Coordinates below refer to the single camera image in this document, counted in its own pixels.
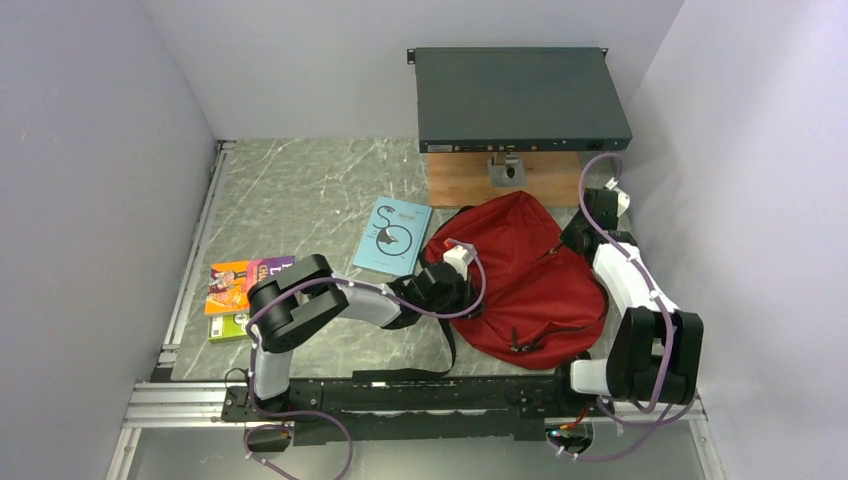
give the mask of gray marble surface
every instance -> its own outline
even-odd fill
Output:
[[[337,271],[370,282],[387,275],[351,264],[377,196],[426,204],[426,155],[417,142],[404,139],[276,139],[236,144],[211,226],[202,272],[212,263],[277,255],[327,257]],[[601,185],[611,170],[593,172],[590,185]],[[576,209],[551,209],[565,226]],[[429,234],[456,210],[434,210]],[[627,218],[621,227],[629,228]],[[174,380],[217,380],[232,367],[246,367],[247,340],[207,342],[203,315],[205,282],[191,298],[191,309],[174,366]],[[590,350],[605,355],[621,318],[614,305],[604,335]],[[524,370],[479,352],[457,338],[457,363],[451,375],[516,375]],[[347,377],[354,370],[425,368],[450,364],[447,344],[433,319],[402,330],[338,318],[299,347],[293,377]]]

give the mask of orange wire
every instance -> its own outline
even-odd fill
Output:
[[[587,415],[588,413],[589,413],[589,405],[586,405],[585,407],[583,407],[583,411],[582,411],[582,412],[580,412],[580,416],[579,416],[579,417],[577,417],[577,420],[575,420],[575,421],[573,421],[573,422],[571,422],[571,423],[566,423],[566,424],[561,425],[561,426],[559,427],[559,428],[560,428],[560,430],[571,430],[571,429],[573,429],[574,427],[576,427],[577,425],[579,425],[579,424],[580,424],[580,422],[582,422],[584,418],[586,418],[586,415]]]

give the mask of wooden board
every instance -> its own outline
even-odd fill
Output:
[[[429,153],[427,182],[430,205],[458,208],[524,190],[546,207],[577,206],[580,158],[576,152],[522,152],[527,185],[521,188],[493,187],[486,162],[488,152]]]

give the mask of red bag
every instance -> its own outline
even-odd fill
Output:
[[[536,198],[515,192],[460,212],[427,243],[435,262],[453,238],[477,248],[486,271],[483,312],[451,324],[474,348],[545,370],[584,352],[604,329],[609,299],[586,261],[559,245],[561,229]],[[480,290],[480,272],[471,267]]]

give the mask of light blue book cover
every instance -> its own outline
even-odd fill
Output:
[[[432,212],[425,205],[377,197],[353,264],[391,275],[411,274]]]

